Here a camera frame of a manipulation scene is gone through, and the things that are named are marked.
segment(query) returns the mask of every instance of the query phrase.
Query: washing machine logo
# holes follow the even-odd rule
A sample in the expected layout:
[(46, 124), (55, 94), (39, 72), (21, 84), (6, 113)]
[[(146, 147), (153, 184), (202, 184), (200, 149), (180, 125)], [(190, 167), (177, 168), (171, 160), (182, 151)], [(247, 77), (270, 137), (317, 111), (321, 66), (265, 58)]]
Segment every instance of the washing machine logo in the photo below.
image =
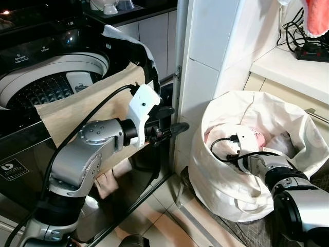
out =
[(17, 159), (0, 164), (0, 175), (7, 181), (12, 181), (20, 176), (28, 173), (29, 170), (25, 168)]
[(17, 58), (15, 58), (15, 63), (20, 63), (29, 60), (29, 58), (25, 55), (21, 55), (19, 53), (16, 54)]
[(8, 170), (14, 168), (14, 165), (9, 163), (9, 164), (5, 164), (5, 165), (1, 166), (1, 168), (5, 171), (8, 171)]
[(41, 49), (41, 52), (45, 52), (45, 51), (48, 51), (49, 48), (46, 48), (46, 46), (43, 46), (42, 49)]

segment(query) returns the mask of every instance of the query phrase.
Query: shelf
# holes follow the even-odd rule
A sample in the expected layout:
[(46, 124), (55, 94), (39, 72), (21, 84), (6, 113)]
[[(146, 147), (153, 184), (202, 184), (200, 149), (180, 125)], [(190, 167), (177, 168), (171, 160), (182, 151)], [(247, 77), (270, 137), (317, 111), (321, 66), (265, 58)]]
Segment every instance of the shelf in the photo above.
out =
[(141, 21), (156, 15), (177, 10), (177, 2), (169, 1), (167, 4), (161, 4), (148, 8), (135, 5), (135, 9), (133, 10), (120, 10), (117, 14), (112, 15), (105, 15), (102, 11), (91, 10), (88, 3), (82, 4), (82, 9), (88, 17), (100, 21), (103, 24), (109, 24), (117, 27), (118, 25), (121, 26), (132, 22)]
[(275, 47), (250, 71), (329, 104), (329, 63), (297, 60), (292, 52)]

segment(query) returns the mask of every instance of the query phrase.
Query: tiled floor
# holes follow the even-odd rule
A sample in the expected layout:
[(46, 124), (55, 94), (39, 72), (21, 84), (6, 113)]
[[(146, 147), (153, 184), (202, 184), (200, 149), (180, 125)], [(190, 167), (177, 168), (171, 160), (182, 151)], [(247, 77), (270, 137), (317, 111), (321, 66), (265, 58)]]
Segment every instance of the tiled floor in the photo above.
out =
[(221, 228), (188, 192), (184, 208), (174, 200), (179, 177), (171, 176), (97, 247), (117, 247), (128, 235), (139, 233), (150, 240), (151, 247), (243, 247)]

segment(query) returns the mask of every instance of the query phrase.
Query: floor tile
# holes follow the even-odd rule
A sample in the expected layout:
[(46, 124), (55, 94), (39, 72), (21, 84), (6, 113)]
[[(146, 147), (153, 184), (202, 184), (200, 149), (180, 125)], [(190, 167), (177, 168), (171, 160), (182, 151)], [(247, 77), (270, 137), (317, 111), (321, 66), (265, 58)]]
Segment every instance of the floor tile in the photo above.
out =
[(153, 195), (158, 201), (168, 209), (176, 200), (180, 184), (180, 178), (176, 174), (172, 175), (167, 181), (165, 181)]
[(119, 226), (121, 231), (131, 234), (144, 234), (160, 218), (166, 209), (151, 195)]
[(125, 238), (124, 234), (117, 231), (112, 231), (108, 234), (96, 247), (118, 247), (121, 241)]
[(150, 241), (150, 246), (156, 247), (197, 247), (196, 243), (166, 212), (154, 225), (148, 229), (144, 237)]
[(243, 244), (222, 228), (208, 212), (201, 207), (196, 199), (185, 203), (184, 207), (222, 247), (244, 247)]
[(212, 243), (191, 222), (191, 220), (176, 206), (176, 204), (172, 204), (169, 207), (168, 212), (199, 247), (212, 246)]

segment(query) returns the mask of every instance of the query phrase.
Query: white countertop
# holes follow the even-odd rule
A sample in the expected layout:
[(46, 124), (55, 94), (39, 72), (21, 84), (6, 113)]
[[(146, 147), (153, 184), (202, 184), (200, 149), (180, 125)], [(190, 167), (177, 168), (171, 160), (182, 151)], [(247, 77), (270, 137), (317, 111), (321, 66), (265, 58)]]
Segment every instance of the white countertop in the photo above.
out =
[(254, 61), (250, 71), (329, 104), (329, 63), (297, 60), (275, 47)]

